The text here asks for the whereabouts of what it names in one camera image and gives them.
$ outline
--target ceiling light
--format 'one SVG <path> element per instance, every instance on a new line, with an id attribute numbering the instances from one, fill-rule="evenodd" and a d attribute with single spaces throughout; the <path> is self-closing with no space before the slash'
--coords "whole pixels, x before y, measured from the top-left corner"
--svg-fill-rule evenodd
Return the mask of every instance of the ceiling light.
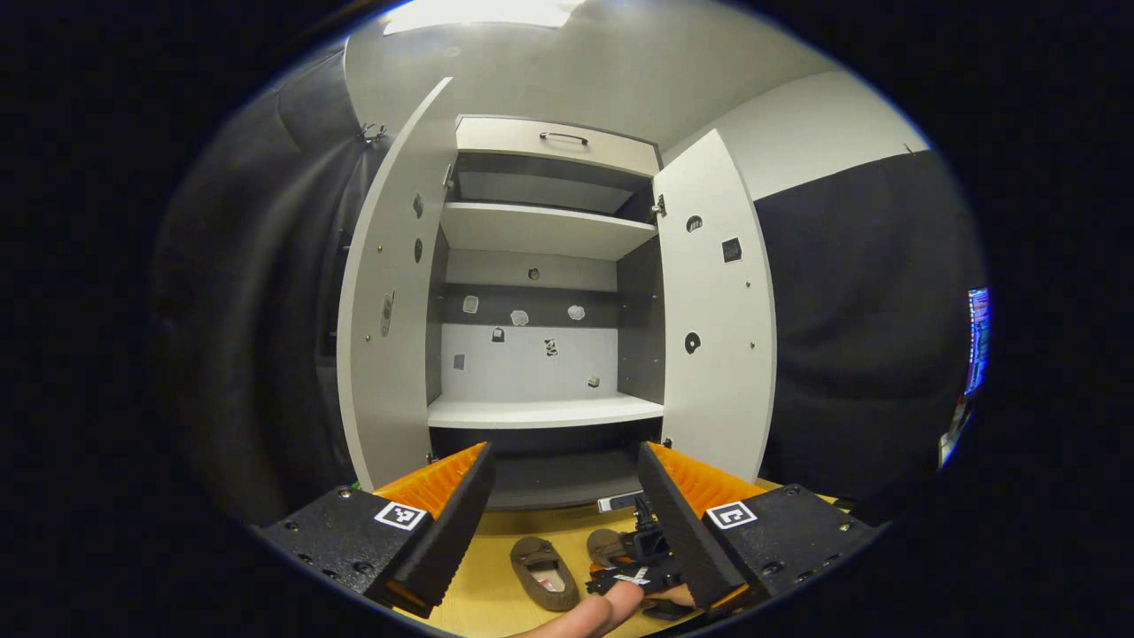
<path id="1" fill-rule="evenodd" d="M 583 0 L 412 0 L 391 9 L 382 35 L 446 24 L 506 23 L 559 28 Z"/>

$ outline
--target white shelf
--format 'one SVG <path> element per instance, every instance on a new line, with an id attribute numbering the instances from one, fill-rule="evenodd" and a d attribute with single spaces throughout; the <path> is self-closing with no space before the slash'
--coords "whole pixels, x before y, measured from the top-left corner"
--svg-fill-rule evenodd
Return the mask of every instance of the white shelf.
<path id="1" fill-rule="evenodd" d="M 442 394 L 429 407 L 429 425 L 434 428 L 568 428 L 652 417 L 661 417 L 661 406 L 626 394 L 573 401 L 499 403 L 448 401 Z"/>
<path id="2" fill-rule="evenodd" d="M 658 233 L 650 223 L 519 204 L 449 202 L 441 212 L 449 246 L 617 261 Z"/>

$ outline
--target wooden floor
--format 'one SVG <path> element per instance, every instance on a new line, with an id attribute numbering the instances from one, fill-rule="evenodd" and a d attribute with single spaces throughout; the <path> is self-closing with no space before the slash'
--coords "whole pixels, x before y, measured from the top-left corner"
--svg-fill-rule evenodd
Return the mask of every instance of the wooden floor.
<path id="1" fill-rule="evenodd" d="M 779 487 L 759 479 L 756 484 L 769 490 Z M 532 629 L 560 614 L 543 610 L 524 593 L 508 561 L 511 546 L 524 536 L 550 541 L 575 577 L 579 595 L 586 596 L 584 584 L 591 564 L 586 554 L 586 537 L 599 528 L 633 531 L 633 510 L 601 514 L 598 508 L 587 505 L 562 510 L 485 512 L 441 606 L 434 609 L 426 621 L 408 613 L 405 615 L 469 638 L 499 638 Z M 608 636 L 644 636 L 695 615 L 689 614 L 680 621 L 662 621 L 638 613 Z"/>

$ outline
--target black curtain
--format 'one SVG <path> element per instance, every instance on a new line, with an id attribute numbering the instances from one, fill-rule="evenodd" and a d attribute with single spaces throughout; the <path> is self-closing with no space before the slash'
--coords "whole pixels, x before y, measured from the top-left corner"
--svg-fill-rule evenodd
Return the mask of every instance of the black curtain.
<path id="1" fill-rule="evenodd" d="M 331 333 L 390 139 L 361 135 L 344 53 L 316 51 L 218 130 L 156 243 L 156 395 L 217 504 L 256 525 L 355 480 Z"/>
<path id="2" fill-rule="evenodd" d="M 966 291 L 985 283 L 946 164 L 904 153 L 754 205 L 778 348 L 761 476 L 863 500 L 931 475 L 967 374 Z"/>

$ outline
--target drawer handle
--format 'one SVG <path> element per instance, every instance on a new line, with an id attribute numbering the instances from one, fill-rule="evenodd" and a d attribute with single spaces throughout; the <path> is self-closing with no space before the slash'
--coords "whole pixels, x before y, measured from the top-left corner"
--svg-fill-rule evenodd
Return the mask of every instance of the drawer handle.
<path id="1" fill-rule="evenodd" d="M 540 139 L 547 139 L 548 135 L 558 135 L 559 137 L 570 137 L 572 139 L 578 139 L 579 142 L 583 143 L 584 146 L 587 144 L 586 137 L 579 137 L 578 135 L 568 135 L 566 133 L 549 133 L 547 130 L 540 133 Z"/>

